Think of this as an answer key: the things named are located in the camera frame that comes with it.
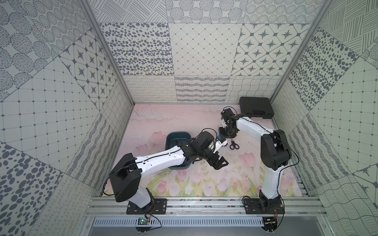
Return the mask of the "small dark scissors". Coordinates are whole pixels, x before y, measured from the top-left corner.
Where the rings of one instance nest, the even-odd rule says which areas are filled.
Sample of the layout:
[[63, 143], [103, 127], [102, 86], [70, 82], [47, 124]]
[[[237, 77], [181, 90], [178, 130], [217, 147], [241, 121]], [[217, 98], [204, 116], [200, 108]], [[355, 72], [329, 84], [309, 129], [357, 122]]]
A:
[[232, 139], [231, 144], [230, 144], [230, 149], [235, 150], [235, 149], [239, 149], [239, 148], [240, 148], [240, 146], [237, 143], [235, 143], [235, 141]]

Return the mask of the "teal plastic storage box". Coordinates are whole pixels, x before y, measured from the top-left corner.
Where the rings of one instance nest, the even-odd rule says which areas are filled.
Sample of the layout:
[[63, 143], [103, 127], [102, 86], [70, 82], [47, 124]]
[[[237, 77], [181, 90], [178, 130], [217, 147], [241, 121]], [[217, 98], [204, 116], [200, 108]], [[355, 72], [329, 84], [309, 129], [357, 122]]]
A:
[[[172, 132], [167, 135], [166, 142], [165, 142], [165, 149], [171, 149], [172, 147], [178, 145], [180, 142], [188, 141], [192, 137], [187, 132]], [[171, 166], [169, 167], [171, 170], [185, 170], [190, 167], [191, 163], [183, 163], [181, 165]]]

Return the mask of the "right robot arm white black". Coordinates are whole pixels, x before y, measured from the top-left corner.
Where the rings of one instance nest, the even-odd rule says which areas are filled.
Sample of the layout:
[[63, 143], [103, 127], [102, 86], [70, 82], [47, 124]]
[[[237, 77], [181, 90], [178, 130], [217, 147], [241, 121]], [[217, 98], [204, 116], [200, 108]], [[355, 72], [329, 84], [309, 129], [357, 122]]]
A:
[[243, 114], [235, 114], [230, 106], [221, 112], [221, 121], [220, 132], [226, 138], [233, 139], [239, 131], [243, 131], [260, 142], [260, 158], [265, 165], [265, 174], [257, 206], [263, 213], [279, 212], [279, 208], [284, 207], [282, 175], [292, 157], [285, 132], [268, 129]]

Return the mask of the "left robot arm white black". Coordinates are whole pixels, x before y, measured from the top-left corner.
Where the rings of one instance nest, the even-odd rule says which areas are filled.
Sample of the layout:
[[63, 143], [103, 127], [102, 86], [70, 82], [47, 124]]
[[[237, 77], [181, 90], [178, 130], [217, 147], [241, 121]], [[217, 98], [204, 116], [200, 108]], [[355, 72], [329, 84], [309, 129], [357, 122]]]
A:
[[156, 172], [193, 163], [196, 160], [206, 160], [215, 170], [228, 165], [218, 150], [227, 145], [224, 136], [214, 137], [207, 131], [202, 131], [196, 137], [181, 141], [172, 148], [148, 156], [133, 156], [125, 154], [108, 176], [113, 196], [117, 203], [128, 201], [145, 213], [154, 209], [155, 199], [150, 190], [140, 185], [141, 179]]

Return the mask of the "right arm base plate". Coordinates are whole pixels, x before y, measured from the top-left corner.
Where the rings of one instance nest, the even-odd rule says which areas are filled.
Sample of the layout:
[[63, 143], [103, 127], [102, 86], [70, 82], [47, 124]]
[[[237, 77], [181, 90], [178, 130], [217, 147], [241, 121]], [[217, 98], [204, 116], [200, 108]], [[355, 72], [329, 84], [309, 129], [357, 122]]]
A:
[[274, 199], [250, 198], [245, 196], [241, 200], [246, 214], [284, 214], [284, 204], [281, 197]]

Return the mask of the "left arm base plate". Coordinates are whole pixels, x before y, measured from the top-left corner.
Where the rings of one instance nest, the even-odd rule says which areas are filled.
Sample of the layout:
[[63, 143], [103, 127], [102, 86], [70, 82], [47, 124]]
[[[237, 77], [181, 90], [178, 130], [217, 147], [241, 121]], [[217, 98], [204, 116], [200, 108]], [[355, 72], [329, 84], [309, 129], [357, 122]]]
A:
[[165, 214], [166, 207], [167, 207], [167, 199], [165, 198], [155, 198], [151, 203], [147, 204], [143, 208], [140, 208], [136, 204], [129, 202], [127, 215]]

